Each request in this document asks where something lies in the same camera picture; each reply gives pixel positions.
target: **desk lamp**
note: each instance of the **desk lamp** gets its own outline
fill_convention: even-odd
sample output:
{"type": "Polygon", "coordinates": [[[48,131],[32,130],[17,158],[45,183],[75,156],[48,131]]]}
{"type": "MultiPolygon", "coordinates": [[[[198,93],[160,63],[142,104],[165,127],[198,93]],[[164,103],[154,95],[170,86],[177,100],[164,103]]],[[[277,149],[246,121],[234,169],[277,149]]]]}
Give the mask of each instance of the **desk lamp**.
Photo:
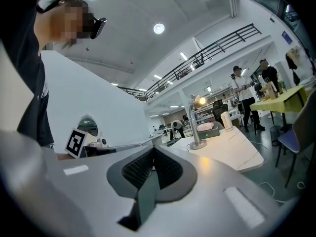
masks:
{"type": "Polygon", "coordinates": [[[194,142],[190,143],[190,148],[191,149],[201,149],[204,148],[207,145],[207,141],[206,140],[200,140],[198,137],[198,130],[195,126],[195,122],[193,120],[193,118],[191,117],[191,111],[193,110],[194,104],[196,102],[199,102],[200,104],[205,104],[206,100],[204,97],[200,97],[199,95],[192,95],[191,96],[192,101],[190,101],[190,106],[189,106],[189,120],[190,120],[190,127],[192,130],[192,134],[194,137],[194,142]]]}

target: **gray floor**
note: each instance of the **gray floor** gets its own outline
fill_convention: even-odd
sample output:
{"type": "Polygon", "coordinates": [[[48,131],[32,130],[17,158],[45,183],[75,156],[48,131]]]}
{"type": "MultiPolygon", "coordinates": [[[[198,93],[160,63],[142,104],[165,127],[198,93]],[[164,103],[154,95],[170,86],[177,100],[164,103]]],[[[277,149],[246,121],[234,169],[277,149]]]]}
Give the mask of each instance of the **gray floor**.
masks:
{"type": "MultiPolygon", "coordinates": [[[[293,123],[295,118],[296,114],[286,114],[286,120],[288,123],[293,123]]],[[[276,114],[274,121],[275,125],[283,126],[282,117],[280,114],[276,114]]],[[[262,143],[265,147],[267,147],[270,152],[270,157],[262,167],[245,172],[243,174],[256,184],[263,182],[269,183],[276,192],[274,198],[277,200],[287,201],[293,197],[299,196],[302,190],[297,187],[297,183],[306,181],[306,172],[309,166],[309,161],[307,158],[311,158],[313,145],[298,155],[290,183],[288,187],[285,188],[284,185],[290,171],[293,154],[290,150],[287,150],[286,155],[284,156],[282,151],[278,167],[276,168],[275,164],[277,160],[278,146],[271,145],[270,128],[273,126],[272,120],[268,119],[268,116],[264,116],[260,123],[266,128],[266,131],[258,132],[257,135],[254,135],[253,126],[249,127],[249,133],[245,133],[244,129],[241,131],[250,141],[262,143]]],[[[253,143],[253,145],[266,160],[268,157],[266,149],[255,143],[253,143]]],[[[272,195],[273,191],[268,185],[263,184],[261,187],[267,191],[267,193],[272,195]]]]}

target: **white sticker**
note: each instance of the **white sticker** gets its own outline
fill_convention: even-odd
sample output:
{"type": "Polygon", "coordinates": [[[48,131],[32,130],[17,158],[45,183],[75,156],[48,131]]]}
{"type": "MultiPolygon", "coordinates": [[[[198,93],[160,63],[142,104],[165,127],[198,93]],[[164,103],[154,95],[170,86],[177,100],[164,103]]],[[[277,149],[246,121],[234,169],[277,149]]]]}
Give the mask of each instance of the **white sticker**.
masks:
{"type": "Polygon", "coordinates": [[[77,174],[77,173],[80,173],[80,172],[84,172],[86,170],[88,170],[89,167],[87,165],[81,165],[81,166],[77,166],[77,167],[74,167],[74,168],[67,168],[67,169],[64,169],[64,172],[67,176],[69,175],[73,175],[73,174],[77,174]]]}

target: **railing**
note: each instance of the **railing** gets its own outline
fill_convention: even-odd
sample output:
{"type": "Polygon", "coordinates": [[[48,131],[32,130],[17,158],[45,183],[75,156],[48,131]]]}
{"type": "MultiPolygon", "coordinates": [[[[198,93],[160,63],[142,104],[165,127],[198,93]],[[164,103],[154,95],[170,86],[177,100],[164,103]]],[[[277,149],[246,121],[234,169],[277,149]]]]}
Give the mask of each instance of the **railing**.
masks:
{"type": "Polygon", "coordinates": [[[247,38],[254,36],[255,34],[261,34],[261,32],[253,24],[250,24],[205,47],[152,85],[146,92],[147,100],[172,86],[174,81],[180,80],[193,70],[204,65],[205,62],[212,60],[215,55],[221,52],[225,53],[225,50],[239,42],[246,42],[247,38]]]}
{"type": "Polygon", "coordinates": [[[126,93],[132,95],[133,97],[137,98],[140,101],[147,100],[146,92],[143,92],[143,91],[137,90],[137,89],[124,88],[124,87],[118,87],[118,88],[120,88],[121,90],[125,91],[126,93]]]}

